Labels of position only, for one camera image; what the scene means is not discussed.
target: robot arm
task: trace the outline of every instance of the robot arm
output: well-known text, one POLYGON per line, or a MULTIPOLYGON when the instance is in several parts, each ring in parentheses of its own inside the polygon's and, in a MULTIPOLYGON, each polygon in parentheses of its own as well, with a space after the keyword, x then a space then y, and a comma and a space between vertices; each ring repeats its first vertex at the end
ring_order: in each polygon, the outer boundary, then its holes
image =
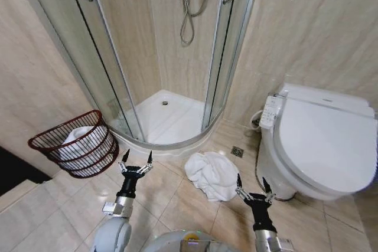
POLYGON ((263 178, 265 192, 267 196, 256 193, 247 193, 242 187, 240 175, 237 175, 237 194, 251 207, 255 224, 253 230, 256 235, 256 252, 294 252, 290 240, 277 237, 277 230, 269 218, 268 208, 272 205, 275 196, 271 187, 263 178))
POLYGON ((118 163, 119 169, 125 180, 121 190, 116 194, 115 202, 105 202, 102 211, 113 218, 108 219, 98 229, 94 238, 91 252, 124 252, 131 235, 129 219, 132 214, 132 203, 135 199, 136 183, 145 176, 152 168, 152 152, 146 165, 126 166, 130 150, 118 163))

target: white robot part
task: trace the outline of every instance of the white robot part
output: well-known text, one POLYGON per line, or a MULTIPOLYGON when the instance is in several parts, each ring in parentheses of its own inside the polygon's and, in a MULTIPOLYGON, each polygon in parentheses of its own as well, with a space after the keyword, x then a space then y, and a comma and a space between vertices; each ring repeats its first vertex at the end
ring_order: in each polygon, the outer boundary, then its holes
POLYGON ((107 220, 96 233, 91 252, 124 252, 131 235, 127 219, 113 217, 107 220))

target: beige tile wall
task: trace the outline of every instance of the beige tile wall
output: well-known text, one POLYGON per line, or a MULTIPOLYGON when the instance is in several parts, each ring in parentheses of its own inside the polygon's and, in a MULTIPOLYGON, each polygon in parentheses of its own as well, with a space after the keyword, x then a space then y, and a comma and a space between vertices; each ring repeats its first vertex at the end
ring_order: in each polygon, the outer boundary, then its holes
POLYGON ((27 140, 91 106, 28 1, 0 7, 0 146, 53 176, 27 140))
MULTIPOLYGON (((202 0, 191 0, 192 11, 202 0)), ((193 18, 194 41, 184 47, 180 28, 183 0, 151 0, 162 88, 205 101, 219 0, 207 0, 204 12, 193 18)), ((185 38, 190 38, 187 25, 185 38)))
POLYGON ((101 3, 134 103, 138 104, 161 89, 151 0, 101 3))
POLYGON ((248 125, 283 81, 378 108, 376 0, 255 0, 224 117, 248 125))

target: shower enclosure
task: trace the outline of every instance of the shower enclosure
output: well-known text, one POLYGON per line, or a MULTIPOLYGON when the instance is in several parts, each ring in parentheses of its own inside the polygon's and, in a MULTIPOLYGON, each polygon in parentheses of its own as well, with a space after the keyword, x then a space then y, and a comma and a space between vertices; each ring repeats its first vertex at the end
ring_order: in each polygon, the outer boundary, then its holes
POLYGON ((112 130, 179 149, 220 117, 253 0, 29 0, 112 130))

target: bidet control panel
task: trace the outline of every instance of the bidet control panel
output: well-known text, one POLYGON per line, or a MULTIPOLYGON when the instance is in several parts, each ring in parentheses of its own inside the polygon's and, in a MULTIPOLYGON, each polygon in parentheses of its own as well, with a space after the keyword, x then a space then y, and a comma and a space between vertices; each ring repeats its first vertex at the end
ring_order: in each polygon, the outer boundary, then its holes
POLYGON ((282 106, 281 97, 268 96, 265 102, 264 110, 260 118, 260 127, 270 129, 274 126, 277 114, 282 106))

